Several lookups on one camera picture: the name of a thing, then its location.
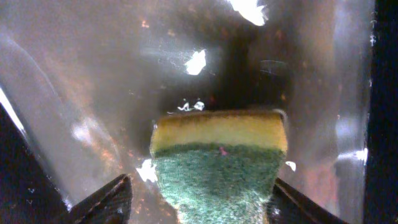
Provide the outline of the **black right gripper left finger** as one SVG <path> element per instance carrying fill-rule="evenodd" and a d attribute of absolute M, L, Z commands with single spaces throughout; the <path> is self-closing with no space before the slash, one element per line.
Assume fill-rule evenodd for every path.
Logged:
<path fill-rule="evenodd" d="M 51 220 L 58 224 L 127 224 L 132 204 L 131 176 L 114 180 Z"/>

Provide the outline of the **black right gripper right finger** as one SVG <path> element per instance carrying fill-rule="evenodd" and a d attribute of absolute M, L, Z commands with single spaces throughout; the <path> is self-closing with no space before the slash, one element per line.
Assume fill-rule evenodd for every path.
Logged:
<path fill-rule="evenodd" d="M 280 178 L 276 179 L 267 202 L 267 223 L 346 224 Z"/>

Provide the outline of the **yellow green scrub sponge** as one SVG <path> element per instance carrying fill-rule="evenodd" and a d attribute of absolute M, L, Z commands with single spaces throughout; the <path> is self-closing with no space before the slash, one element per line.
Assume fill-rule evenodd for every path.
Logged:
<path fill-rule="evenodd" d="M 266 223 L 287 155 L 276 111 L 210 111 L 158 120 L 150 154 L 179 223 Z"/>

